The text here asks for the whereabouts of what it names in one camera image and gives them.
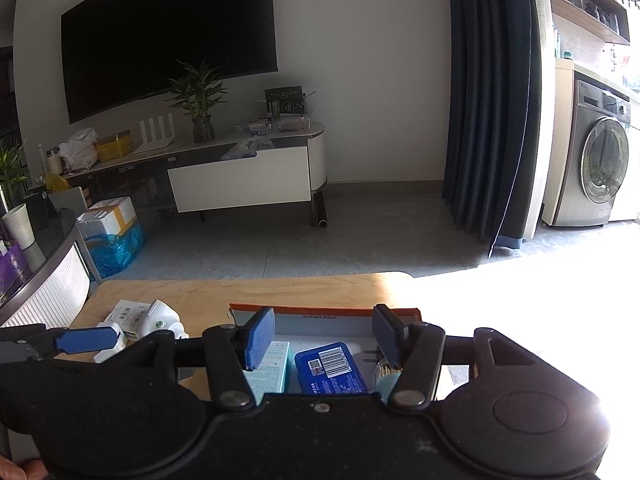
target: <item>screw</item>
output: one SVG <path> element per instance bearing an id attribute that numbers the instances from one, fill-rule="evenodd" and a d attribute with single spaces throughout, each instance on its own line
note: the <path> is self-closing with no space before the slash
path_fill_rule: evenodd
<path id="1" fill-rule="evenodd" d="M 427 400 L 422 392 L 416 390 L 401 390 L 394 393 L 394 404 L 398 408 L 417 408 L 425 403 Z"/>
<path id="2" fill-rule="evenodd" d="M 220 395 L 220 402 L 228 408 L 242 408 L 251 402 L 251 397 L 244 392 L 231 390 Z"/>
<path id="3" fill-rule="evenodd" d="M 329 406 L 326 402 L 318 402 L 317 404 L 314 404 L 314 411 L 316 413 L 327 413 L 330 409 L 331 406 Z"/>

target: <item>yellow bag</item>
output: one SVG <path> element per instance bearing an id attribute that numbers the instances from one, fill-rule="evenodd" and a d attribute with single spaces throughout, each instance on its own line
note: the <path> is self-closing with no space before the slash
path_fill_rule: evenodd
<path id="1" fill-rule="evenodd" d="M 47 190 L 52 193 L 64 191 L 65 189 L 71 189 L 71 186 L 66 181 L 66 178 L 62 178 L 61 176 L 53 173 L 47 173 L 47 176 L 44 178 L 44 183 Z"/>

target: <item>dark blue curtain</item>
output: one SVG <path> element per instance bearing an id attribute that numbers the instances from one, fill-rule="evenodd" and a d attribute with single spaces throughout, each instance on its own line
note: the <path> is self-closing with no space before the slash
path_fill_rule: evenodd
<path id="1" fill-rule="evenodd" d="M 536 169 L 542 64 L 535 0 L 450 0 L 443 198 L 453 221 L 519 248 Z"/>

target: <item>washing machine door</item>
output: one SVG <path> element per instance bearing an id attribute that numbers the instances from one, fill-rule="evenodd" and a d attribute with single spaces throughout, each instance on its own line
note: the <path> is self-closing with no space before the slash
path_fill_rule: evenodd
<path id="1" fill-rule="evenodd" d="M 580 179 L 589 200 L 608 202 L 620 189 L 629 163 L 629 143 L 624 126 L 603 117 L 591 129 L 582 150 Z"/>

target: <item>finger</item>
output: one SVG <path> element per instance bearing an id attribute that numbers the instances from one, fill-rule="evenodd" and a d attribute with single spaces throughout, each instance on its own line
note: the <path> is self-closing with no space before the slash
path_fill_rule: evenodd
<path id="1" fill-rule="evenodd" d="M 27 474 L 4 456 L 0 456 L 0 479 L 27 480 Z"/>
<path id="2" fill-rule="evenodd" d="M 47 468 L 44 467 L 42 460 L 31 460 L 22 466 L 26 473 L 27 480 L 44 480 L 49 476 Z"/>

